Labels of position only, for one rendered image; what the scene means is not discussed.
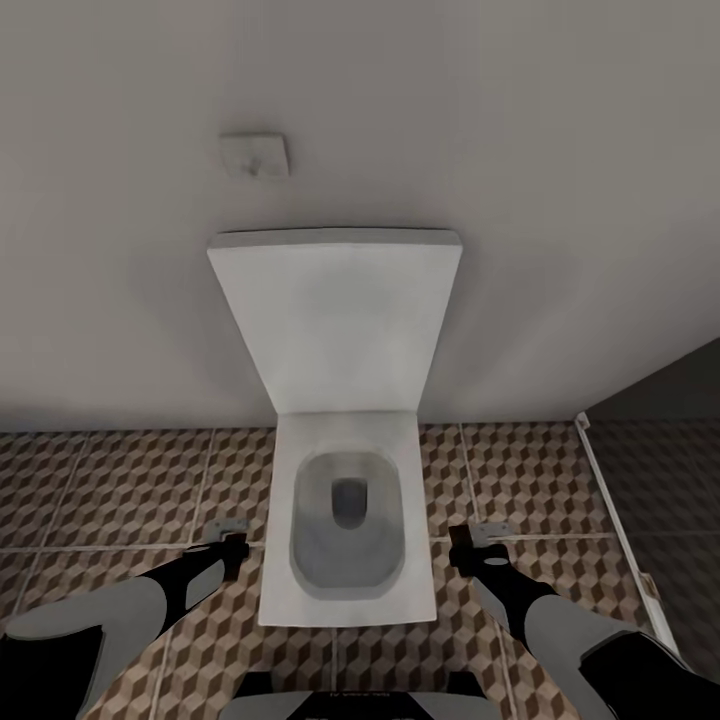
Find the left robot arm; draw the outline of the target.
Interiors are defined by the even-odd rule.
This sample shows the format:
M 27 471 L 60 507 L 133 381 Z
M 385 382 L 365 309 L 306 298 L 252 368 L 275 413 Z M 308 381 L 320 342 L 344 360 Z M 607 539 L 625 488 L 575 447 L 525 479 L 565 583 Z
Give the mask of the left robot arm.
M 205 546 L 162 567 L 34 608 L 0 639 L 0 720 L 82 720 L 118 676 L 241 568 L 248 517 L 210 520 Z

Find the mousetrap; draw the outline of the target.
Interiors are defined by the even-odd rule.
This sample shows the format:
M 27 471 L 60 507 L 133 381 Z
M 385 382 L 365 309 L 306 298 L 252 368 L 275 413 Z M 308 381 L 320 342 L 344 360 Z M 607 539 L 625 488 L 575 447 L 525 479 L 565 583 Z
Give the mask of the mousetrap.
M 246 543 L 247 538 L 246 532 L 239 532 L 239 533 L 229 533 L 226 534 L 226 541 L 228 540 L 242 540 L 242 544 Z M 221 586 L 224 586 L 224 584 L 233 583 L 238 581 L 240 568 L 225 568 L 223 582 L 221 583 Z
M 449 535 L 453 547 L 469 547 L 473 544 L 473 538 L 468 525 L 455 525 L 449 527 Z

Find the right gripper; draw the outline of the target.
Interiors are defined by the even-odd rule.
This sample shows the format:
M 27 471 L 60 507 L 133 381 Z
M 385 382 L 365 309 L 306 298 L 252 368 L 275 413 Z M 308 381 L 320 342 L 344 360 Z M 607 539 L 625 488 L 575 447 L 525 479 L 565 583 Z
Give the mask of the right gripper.
M 452 567 L 458 567 L 459 573 L 467 578 L 475 576 L 475 563 L 481 555 L 500 555 L 509 559 L 508 549 L 505 544 L 489 545 L 489 547 L 453 547 L 449 551 L 449 559 Z

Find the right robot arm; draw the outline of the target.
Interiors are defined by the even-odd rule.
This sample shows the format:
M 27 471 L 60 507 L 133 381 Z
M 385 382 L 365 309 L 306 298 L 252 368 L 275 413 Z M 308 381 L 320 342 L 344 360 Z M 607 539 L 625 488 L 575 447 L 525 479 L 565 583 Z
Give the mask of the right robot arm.
M 720 720 L 720 685 L 657 637 L 599 615 L 518 572 L 505 544 L 510 523 L 469 527 L 473 544 L 449 551 L 480 606 L 548 673 L 582 720 Z

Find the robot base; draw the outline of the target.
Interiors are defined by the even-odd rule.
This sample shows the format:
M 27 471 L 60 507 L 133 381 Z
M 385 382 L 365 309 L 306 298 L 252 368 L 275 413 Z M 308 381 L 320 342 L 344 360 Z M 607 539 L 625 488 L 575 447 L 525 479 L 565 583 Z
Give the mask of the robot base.
M 319 720 L 400 717 L 402 720 L 502 720 L 473 673 L 449 674 L 447 693 L 299 691 L 274 693 L 270 672 L 248 672 L 218 720 Z

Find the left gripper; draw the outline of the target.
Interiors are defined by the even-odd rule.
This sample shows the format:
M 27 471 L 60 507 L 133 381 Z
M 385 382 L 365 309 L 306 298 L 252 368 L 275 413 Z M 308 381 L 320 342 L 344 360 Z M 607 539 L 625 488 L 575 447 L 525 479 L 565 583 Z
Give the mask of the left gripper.
M 242 544 L 242 540 L 228 540 L 223 536 L 223 542 L 213 543 L 214 548 L 222 554 L 225 568 L 241 568 L 241 559 L 249 557 L 249 543 Z

